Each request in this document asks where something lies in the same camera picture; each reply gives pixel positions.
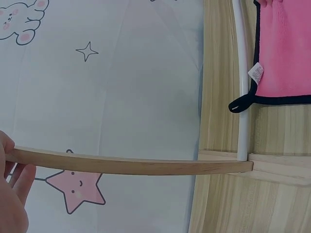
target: care label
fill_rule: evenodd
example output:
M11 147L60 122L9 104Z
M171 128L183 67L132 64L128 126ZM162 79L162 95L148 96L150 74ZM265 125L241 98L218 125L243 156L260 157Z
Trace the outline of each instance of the care label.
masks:
M248 72L248 75L257 83L259 84L261 77L263 74L263 67L259 62L257 62Z

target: wood grain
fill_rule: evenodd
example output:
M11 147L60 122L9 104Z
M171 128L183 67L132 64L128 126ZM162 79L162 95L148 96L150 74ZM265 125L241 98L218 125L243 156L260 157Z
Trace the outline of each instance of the wood grain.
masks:
M232 152L199 151L199 160L232 161L237 154ZM248 160L254 163L253 170L232 173L234 176L248 177L262 181L311 187L311 157L249 154Z
M253 169L253 162L238 162L234 159L227 161L126 159L18 147L6 155L6 160L71 171L149 176L224 174Z
M256 9L241 1L253 63ZM231 0L204 0L201 150L236 152L239 116L227 106L239 96L237 41ZM249 152L309 156L311 106L251 107ZM311 188L232 175L196 177L190 233L309 233Z

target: wooden panel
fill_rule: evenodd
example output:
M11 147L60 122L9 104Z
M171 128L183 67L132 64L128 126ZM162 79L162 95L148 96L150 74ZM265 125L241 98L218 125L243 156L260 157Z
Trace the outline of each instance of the wooden panel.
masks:
M256 9L241 1L249 65L253 63ZM227 105L239 96L232 0L204 0L204 80L200 149L237 150L238 115ZM251 107L249 152L311 153L311 106ZM311 188L231 175L197 176L190 233L308 233Z
M200 150L198 157L201 161L232 161L234 159L237 159L237 153L209 150ZM311 187L310 156L249 154L248 161L254 163L252 171L231 175Z

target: white metal rod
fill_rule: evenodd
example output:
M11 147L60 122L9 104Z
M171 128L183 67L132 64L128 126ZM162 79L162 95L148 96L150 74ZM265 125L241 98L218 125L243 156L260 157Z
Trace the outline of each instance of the white metal rod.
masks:
M239 74L240 74L240 96L248 93L248 65L247 65L247 47L244 30L244 19L242 14L241 0L232 0L234 19L237 31L238 56L239 56ZM249 111L240 113L239 120L239 139L238 139L238 161L247 161L248 149L248 119Z

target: black trim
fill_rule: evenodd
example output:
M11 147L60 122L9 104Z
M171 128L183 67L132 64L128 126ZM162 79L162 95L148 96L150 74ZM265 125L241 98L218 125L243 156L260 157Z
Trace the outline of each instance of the black trim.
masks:
M255 52L253 65L259 62L259 41L260 41L260 4L254 0L254 4L257 9L256 19L256 36L255 36ZM232 101L229 104L229 110L232 113L240 113L248 109L253 103L264 104L264 105L291 105L291 104L310 104L311 95L304 96L288 96L288 97L263 97L256 96L257 83L251 80L251 87L249 92Z

